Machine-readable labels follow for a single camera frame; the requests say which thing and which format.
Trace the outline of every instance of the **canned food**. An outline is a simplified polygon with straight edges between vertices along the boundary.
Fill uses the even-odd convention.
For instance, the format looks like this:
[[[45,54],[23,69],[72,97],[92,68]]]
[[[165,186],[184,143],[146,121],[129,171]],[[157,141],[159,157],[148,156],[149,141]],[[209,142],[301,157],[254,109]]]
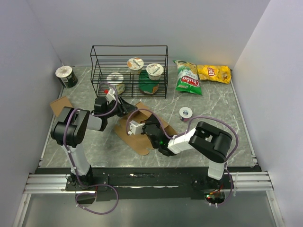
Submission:
[[[107,76],[106,80],[107,83],[115,86],[118,95],[125,91],[125,84],[123,83],[124,78],[122,74],[118,72],[113,72],[112,74]]]
[[[159,88],[159,80],[151,80],[146,70],[139,75],[139,90],[145,95],[154,95]]]
[[[71,66],[62,66],[56,70],[55,74],[62,85],[67,88],[75,86],[78,82],[78,79],[75,76],[75,73],[72,71]]]

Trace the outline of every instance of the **black can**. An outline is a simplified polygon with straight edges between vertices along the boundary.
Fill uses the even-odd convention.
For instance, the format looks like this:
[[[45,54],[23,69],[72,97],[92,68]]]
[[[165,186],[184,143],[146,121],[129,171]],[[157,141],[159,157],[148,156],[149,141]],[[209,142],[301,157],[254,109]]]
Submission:
[[[58,68],[55,74],[64,87],[73,87],[78,82],[78,79],[70,66],[62,66]]]

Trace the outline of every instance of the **yogurt cup lid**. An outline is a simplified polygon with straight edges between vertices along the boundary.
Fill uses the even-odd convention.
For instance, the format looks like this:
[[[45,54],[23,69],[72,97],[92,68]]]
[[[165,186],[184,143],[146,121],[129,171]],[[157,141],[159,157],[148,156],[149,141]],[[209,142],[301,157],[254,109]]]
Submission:
[[[58,68],[55,72],[56,76],[57,77],[60,77],[60,78],[64,78],[64,77],[67,77],[71,74],[72,72],[72,68],[71,66],[62,66],[60,68]]]
[[[163,73],[163,67],[158,63],[149,64],[146,71],[151,76],[159,76]]]
[[[128,60],[127,62],[127,66],[131,69],[131,70],[139,70],[143,67],[144,62],[141,58],[131,58],[130,60]]]
[[[193,111],[189,109],[188,107],[182,107],[179,110],[179,114],[183,118],[190,118],[193,115]]]

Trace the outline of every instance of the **white enclosure wall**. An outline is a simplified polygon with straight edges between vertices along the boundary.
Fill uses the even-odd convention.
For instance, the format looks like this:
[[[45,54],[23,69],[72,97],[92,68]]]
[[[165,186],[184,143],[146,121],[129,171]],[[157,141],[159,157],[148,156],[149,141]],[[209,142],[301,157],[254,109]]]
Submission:
[[[168,45],[171,60],[234,67],[269,0],[27,0],[64,64],[92,45]]]
[[[233,82],[288,227],[303,225],[303,2],[271,0]]]
[[[61,63],[25,0],[0,3],[0,220],[11,226],[52,118]]]

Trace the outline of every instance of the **gray floor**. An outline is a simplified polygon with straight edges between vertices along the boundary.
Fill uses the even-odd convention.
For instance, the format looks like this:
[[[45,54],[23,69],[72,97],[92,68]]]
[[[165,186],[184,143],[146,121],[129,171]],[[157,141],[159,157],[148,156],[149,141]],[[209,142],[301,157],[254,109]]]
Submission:
[[[63,90],[74,107],[92,110],[96,95],[90,82],[91,67],[76,67],[73,69],[78,77],[78,84]],[[231,125],[237,132],[240,143],[234,155],[229,160],[229,166],[254,166],[251,150],[246,137],[243,121],[231,85],[204,81],[203,95],[181,93],[175,90],[177,82],[176,67],[169,67],[169,85],[167,98],[126,98],[126,101],[136,104],[142,101],[156,114],[166,120],[177,132],[183,132],[187,123],[179,119],[181,107],[190,107],[194,116],[205,115],[221,119]],[[83,146],[89,163],[93,167],[181,167],[208,166],[208,160],[199,152],[191,150],[173,157],[166,157],[156,150],[146,156],[140,156],[126,145],[113,131],[118,117],[110,118],[104,132],[86,131]],[[219,123],[208,121],[219,128],[227,130]],[[68,167],[69,163],[64,151],[54,140],[49,138],[41,167]]]
[[[107,215],[75,207],[74,195],[33,194],[23,227],[275,227],[266,192],[237,192],[218,209],[190,199],[120,200]],[[109,210],[114,201],[89,208]]]

